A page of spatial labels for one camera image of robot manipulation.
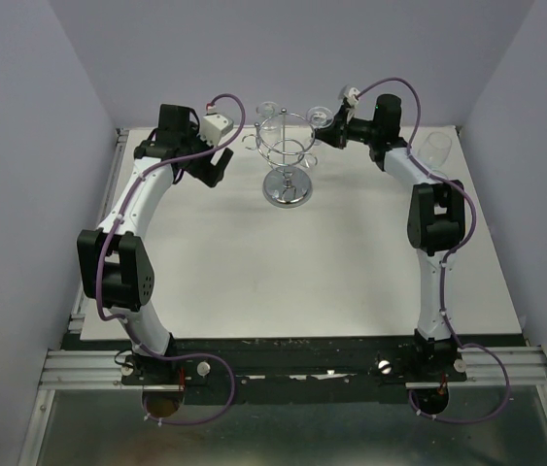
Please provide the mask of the etched front wine glass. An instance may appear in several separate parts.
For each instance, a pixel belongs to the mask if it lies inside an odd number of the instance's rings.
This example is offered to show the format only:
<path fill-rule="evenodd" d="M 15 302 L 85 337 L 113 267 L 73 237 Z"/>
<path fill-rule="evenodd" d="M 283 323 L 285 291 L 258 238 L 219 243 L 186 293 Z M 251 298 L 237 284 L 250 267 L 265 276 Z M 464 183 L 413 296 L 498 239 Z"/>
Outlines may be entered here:
<path fill-rule="evenodd" d="M 444 132 L 431 132 L 421 145 L 419 159 L 430 169 L 440 168 L 447 160 L 452 148 L 452 139 Z"/>

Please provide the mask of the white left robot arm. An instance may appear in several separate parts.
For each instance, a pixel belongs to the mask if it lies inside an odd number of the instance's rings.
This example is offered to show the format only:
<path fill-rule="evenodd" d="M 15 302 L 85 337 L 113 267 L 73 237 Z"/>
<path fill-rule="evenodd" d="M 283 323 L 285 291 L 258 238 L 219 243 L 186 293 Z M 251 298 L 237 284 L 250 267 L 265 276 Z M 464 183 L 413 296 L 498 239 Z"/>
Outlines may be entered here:
<path fill-rule="evenodd" d="M 131 175 L 115 206 L 77 238 L 85 296 L 101 320 L 122 326 L 133 351 L 146 356 L 144 371 L 156 383 L 170 382 L 178 361 L 152 303 L 155 275 L 144 239 L 160 200 L 183 174 L 208 187 L 222 180 L 233 156 L 229 145 L 242 128 L 214 102 L 204 116 L 190 107 L 161 105 L 156 128 L 133 152 Z"/>

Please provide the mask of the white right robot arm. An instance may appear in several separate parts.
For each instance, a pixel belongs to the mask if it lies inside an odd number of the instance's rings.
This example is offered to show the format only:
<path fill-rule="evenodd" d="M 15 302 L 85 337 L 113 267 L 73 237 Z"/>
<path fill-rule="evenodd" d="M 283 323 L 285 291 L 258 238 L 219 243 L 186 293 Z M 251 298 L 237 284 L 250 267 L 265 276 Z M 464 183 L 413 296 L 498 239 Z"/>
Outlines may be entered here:
<path fill-rule="evenodd" d="M 443 278 L 449 273 L 443 260 L 465 235 L 463 196 L 438 180 L 410 153 L 409 144 L 400 136 L 399 97 L 380 95 L 371 120 L 354 116 L 358 103 L 359 92 L 352 88 L 343 95 L 332 122 L 316 131 L 316 139 L 340 150 L 350 142 L 366 145 L 370 159 L 379 169 L 410 190 L 407 237 L 418 255 L 421 295 L 414 332 L 416 350 L 408 360 L 411 373 L 428 381 L 444 369 L 443 357 L 457 351 L 443 310 Z"/>

